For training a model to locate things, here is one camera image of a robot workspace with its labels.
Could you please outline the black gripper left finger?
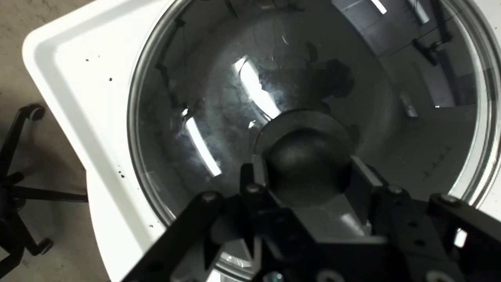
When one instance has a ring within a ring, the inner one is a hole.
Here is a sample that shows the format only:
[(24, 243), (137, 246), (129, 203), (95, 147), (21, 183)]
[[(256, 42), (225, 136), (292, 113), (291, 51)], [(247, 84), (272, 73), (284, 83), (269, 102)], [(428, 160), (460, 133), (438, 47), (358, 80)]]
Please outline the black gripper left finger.
[[(256, 205), (250, 202), (269, 183), (264, 164), (244, 163), (237, 192), (197, 194), (157, 239), (125, 274), (121, 282), (208, 282), (214, 274), (234, 280), (264, 282), (262, 238), (251, 224)], [(248, 272), (239, 261), (223, 260), (225, 247), (239, 241), (248, 252)]]

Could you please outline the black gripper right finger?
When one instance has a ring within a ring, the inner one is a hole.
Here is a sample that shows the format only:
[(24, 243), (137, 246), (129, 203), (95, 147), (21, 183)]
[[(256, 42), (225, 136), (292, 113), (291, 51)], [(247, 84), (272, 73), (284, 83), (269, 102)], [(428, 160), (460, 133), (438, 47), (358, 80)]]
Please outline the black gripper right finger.
[(450, 194), (416, 200), (356, 156), (350, 172), (356, 210), (384, 238), (397, 282), (501, 282), (496, 218)]

